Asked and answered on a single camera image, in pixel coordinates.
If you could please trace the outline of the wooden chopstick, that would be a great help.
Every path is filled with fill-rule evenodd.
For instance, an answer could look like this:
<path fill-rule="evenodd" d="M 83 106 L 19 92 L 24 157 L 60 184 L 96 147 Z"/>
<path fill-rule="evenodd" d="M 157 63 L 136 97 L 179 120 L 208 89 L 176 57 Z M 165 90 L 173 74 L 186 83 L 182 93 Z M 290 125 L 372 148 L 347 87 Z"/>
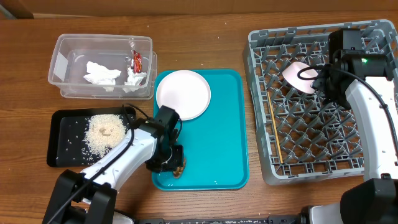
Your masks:
<path fill-rule="evenodd" d="M 276 143 L 276 149 L 277 149 L 277 153 L 278 153 L 278 157 L 279 157 L 279 162 L 281 164 L 283 164 L 284 161 L 283 161 L 283 158 L 282 158 L 282 151 L 280 149 L 279 135 L 278 135 L 277 126 L 276 126 L 276 123 L 275 123 L 272 100 L 271 100 L 271 97 L 270 97 L 270 94 L 269 94 L 268 91 L 267 91 L 267 100 L 268 100 L 268 104 L 269 104 L 269 112 L 271 114 L 272 127 L 273 127 L 273 130 L 274 130 L 274 137 L 275 137 L 275 143 Z"/>

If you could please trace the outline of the large white plate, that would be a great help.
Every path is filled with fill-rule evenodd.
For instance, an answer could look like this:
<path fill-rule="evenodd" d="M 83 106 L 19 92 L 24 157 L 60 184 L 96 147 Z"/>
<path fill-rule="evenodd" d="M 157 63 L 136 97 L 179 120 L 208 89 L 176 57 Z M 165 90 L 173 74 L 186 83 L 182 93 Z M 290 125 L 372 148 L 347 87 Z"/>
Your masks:
<path fill-rule="evenodd" d="M 157 106 L 174 109 L 182 121 L 199 117 L 210 101 L 210 85 L 203 76 L 191 70 L 171 72 L 156 89 Z"/>

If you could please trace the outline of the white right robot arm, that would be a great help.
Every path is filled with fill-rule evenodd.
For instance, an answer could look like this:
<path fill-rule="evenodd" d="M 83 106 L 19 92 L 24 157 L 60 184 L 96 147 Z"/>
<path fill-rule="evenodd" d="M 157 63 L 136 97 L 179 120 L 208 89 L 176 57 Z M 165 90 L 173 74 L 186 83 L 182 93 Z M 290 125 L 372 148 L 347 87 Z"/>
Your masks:
<path fill-rule="evenodd" d="M 366 54 L 361 31 L 328 36 L 329 62 L 312 87 L 352 110 L 364 159 L 364 182 L 339 202 L 310 207 L 308 223 L 397 223 L 397 108 L 394 74 L 383 54 Z"/>

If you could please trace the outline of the red snack wrapper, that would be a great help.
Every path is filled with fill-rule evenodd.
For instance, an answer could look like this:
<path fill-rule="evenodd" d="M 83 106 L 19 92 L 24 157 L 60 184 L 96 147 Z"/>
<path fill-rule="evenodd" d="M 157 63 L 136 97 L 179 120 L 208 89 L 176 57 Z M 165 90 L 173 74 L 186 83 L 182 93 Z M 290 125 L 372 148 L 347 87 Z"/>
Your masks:
<path fill-rule="evenodd" d="M 135 50 L 133 51 L 132 67 L 133 67 L 134 73 L 141 73 L 142 58 L 141 58 L 140 53 L 136 52 Z"/>

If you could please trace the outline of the pink bowl with rice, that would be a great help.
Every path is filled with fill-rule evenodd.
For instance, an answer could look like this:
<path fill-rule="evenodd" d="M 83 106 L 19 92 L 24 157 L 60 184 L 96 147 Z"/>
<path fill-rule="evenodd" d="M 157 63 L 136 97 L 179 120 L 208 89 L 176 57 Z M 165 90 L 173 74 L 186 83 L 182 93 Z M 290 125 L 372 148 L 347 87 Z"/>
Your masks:
<path fill-rule="evenodd" d="M 312 88 L 313 80 L 303 80 L 302 78 L 315 78 L 318 76 L 318 72 L 314 69 L 306 70 L 300 74 L 302 78 L 299 78 L 298 73 L 304 68 L 309 67 L 309 65 L 302 62 L 293 62 L 289 65 L 283 72 L 282 76 L 290 85 L 292 85 L 297 90 L 314 94 L 315 89 Z"/>

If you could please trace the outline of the brown food scrap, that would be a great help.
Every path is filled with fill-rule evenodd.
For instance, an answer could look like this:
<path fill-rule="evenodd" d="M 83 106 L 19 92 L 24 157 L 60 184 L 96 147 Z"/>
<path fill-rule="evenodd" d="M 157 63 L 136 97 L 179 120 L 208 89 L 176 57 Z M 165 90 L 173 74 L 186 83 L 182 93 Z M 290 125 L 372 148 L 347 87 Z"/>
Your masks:
<path fill-rule="evenodd" d="M 186 158 L 183 158 L 181 163 L 173 170 L 173 177 L 175 179 L 179 179 L 182 176 L 182 174 L 185 170 L 186 164 L 187 164 L 187 160 L 186 160 Z"/>

